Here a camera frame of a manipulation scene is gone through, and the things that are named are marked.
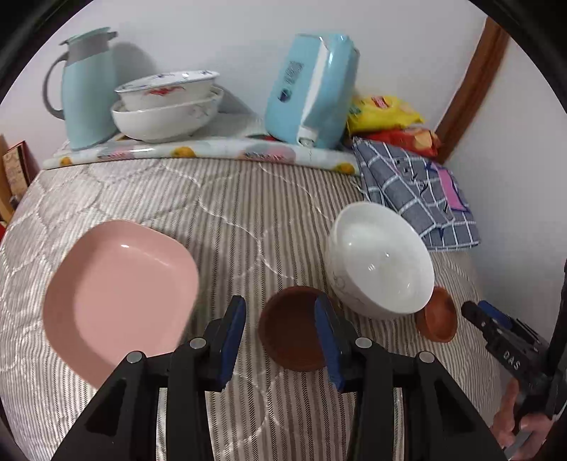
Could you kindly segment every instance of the label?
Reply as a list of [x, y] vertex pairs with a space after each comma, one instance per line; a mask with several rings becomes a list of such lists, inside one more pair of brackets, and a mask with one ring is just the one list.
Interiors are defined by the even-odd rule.
[[520, 368], [520, 361], [516, 360], [516, 358], [512, 354], [510, 354], [510, 351], [504, 352], [503, 358], [513, 369], [517, 370], [518, 368]]
[[295, 151], [285, 145], [262, 143], [247, 147], [240, 152], [238, 158], [257, 162], [293, 165], [295, 163]]
[[109, 162], [111, 160], [131, 160], [135, 156], [129, 150], [117, 150], [115, 152], [100, 152], [96, 155], [96, 158], [103, 162]]
[[376, 107], [379, 107], [380, 109], [388, 109], [390, 107], [386, 100], [381, 96], [372, 97], [372, 102], [376, 105]]
[[288, 85], [295, 85], [301, 70], [303, 69], [303, 64], [298, 61], [289, 61], [285, 75], [283, 76], [283, 81]]

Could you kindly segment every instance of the pink plate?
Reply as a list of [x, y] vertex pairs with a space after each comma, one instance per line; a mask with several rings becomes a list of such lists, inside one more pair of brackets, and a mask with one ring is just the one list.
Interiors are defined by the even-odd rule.
[[49, 283], [45, 335], [57, 354], [99, 388], [130, 351], [175, 349], [193, 311], [199, 275], [179, 242], [131, 221], [84, 234]]

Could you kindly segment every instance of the small brown dish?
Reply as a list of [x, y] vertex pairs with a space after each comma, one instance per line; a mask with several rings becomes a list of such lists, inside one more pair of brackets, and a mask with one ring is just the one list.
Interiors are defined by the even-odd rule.
[[435, 342], [449, 342], [457, 331], [457, 310], [451, 295], [442, 287], [433, 288], [425, 307], [416, 312], [417, 330]]
[[323, 294], [312, 287], [289, 287], [264, 306], [258, 335], [266, 353], [282, 367], [315, 371], [325, 366], [315, 329], [315, 300]]

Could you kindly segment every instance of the yellow snack bag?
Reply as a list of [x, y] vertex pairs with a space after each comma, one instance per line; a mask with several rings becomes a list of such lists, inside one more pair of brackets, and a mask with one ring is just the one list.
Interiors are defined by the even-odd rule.
[[423, 122], [418, 112], [395, 96], [369, 96], [353, 100], [346, 127], [353, 136], [362, 132], [407, 128]]

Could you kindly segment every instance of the gray striped fabric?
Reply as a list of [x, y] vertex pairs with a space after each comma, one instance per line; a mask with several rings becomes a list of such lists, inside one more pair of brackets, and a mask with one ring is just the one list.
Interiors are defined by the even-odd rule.
[[[334, 218], [361, 200], [358, 180], [315, 169], [229, 160], [131, 160], [44, 171], [29, 188], [0, 246], [0, 395], [14, 437], [31, 460], [48, 460], [95, 393], [53, 351], [41, 322], [51, 276], [88, 229], [127, 219], [175, 238], [201, 277], [187, 334], [219, 317], [233, 294], [248, 321], [234, 377], [208, 397], [217, 460], [341, 460], [354, 396], [339, 395], [326, 370], [295, 373], [273, 363], [256, 334], [260, 311], [278, 290], [330, 292], [323, 245]], [[478, 300], [466, 253], [433, 254], [437, 283], [461, 305]], [[455, 339], [431, 343], [413, 317], [380, 322], [345, 313], [390, 351], [432, 351], [485, 418], [500, 400], [495, 362], [477, 331], [459, 318]], [[165, 392], [156, 456], [165, 459]], [[401, 392], [395, 459], [402, 459]]]

